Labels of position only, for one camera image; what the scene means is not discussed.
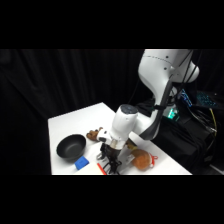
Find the black pan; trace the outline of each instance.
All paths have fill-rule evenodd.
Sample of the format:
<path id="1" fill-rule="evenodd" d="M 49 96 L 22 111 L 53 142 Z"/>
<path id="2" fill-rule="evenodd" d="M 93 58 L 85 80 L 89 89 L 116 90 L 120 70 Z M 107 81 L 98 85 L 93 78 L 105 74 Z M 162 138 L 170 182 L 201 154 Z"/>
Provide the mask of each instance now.
<path id="1" fill-rule="evenodd" d="M 82 135 L 71 135 L 59 143 L 57 154 L 63 159 L 78 160 L 84 154 L 85 146 L 85 137 Z"/>

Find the green light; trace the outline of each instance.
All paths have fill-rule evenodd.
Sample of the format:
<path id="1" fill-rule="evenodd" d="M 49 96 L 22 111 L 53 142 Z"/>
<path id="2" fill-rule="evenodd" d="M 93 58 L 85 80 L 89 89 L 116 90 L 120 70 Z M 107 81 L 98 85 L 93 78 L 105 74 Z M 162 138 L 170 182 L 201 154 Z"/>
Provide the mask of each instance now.
<path id="1" fill-rule="evenodd" d="M 170 119 L 173 119 L 173 114 L 174 114 L 174 112 L 173 112 L 173 109 L 171 109 L 170 110 L 170 113 L 169 113 L 169 115 L 168 115 L 168 118 L 170 118 Z"/>

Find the table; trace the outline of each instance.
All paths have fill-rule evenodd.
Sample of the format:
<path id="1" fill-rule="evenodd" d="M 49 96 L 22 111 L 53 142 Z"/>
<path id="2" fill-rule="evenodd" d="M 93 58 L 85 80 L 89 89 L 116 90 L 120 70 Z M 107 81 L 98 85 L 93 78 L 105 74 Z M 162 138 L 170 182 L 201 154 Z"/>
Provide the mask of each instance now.
<path id="1" fill-rule="evenodd" d="M 58 144 L 67 136 L 72 134 L 81 134 L 86 136 L 90 130 L 104 129 L 110 130 L 115 112 L 104 103 L 99 103 L 81 110 L 74 111 L 62 116 L 48 120 L 50 137 L 50 156 L 52 175 L 73 175 L 77 172 L 74 161 L 65 161 L 56 153 Z M 122 150 L 119 160 L 122 166 L 119 167 L 121 175 L 191 175 L 186 169 L 164 153 L 151 141 L 144 141 L 133 132 L 130 139 L 140 149 L 150 152 L 153 156 L 158 156 L 155 167 L 145 171 L 140 171 L 132 164 L 126 165 L 125 160 L 130 155 L 130 150 Z M 99 162 L 96 156 L 100 153 L 101 142 L 93 142 L 87 139 L 84 157 L 91 162 Z"/>

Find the blue block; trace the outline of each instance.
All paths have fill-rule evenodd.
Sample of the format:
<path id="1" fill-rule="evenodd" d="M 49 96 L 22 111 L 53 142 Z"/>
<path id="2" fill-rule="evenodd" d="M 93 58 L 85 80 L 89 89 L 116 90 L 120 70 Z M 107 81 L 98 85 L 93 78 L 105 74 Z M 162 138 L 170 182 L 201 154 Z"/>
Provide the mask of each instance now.
<path id="1" fill-rule="evenodd" d="M 77 170 L 81 170 L 83 167 L 87 166 L 89 164 L 89 161 L 82 156 L 79 160 L 75 162 L 75 166 Z"/>

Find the red object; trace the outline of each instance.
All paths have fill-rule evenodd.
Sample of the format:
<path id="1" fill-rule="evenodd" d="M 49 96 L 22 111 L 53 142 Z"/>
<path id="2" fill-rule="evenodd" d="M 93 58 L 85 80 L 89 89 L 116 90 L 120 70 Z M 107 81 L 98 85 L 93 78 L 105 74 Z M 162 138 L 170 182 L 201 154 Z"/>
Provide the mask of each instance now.
<path id="1" fill-rule="evenodd" d="M 151 156 L 151 158 L 152 158 L 151 167 L 154 167 L 154 166 L 155 166 L 155 160 L 157 160 L 157 159 L 158 159 L 158 157 L 157 157 L 157 156 L 152 156 L 150 153 L 149 153 L 149 155 L 150 155 L 150 156 Z"/>
<path id="2" fill-rule="evenodd" d="M 104 169 L 102 168 L 102 166 L 100 166 L 99 163 L 97 163 L 97 165 L 98 165 L 98 167 L 100 168 L 100 170 L 101 170 L 101 172 L 103 173 L 103 175 L 107 175 L 107 174 L 105 173 Z"/>

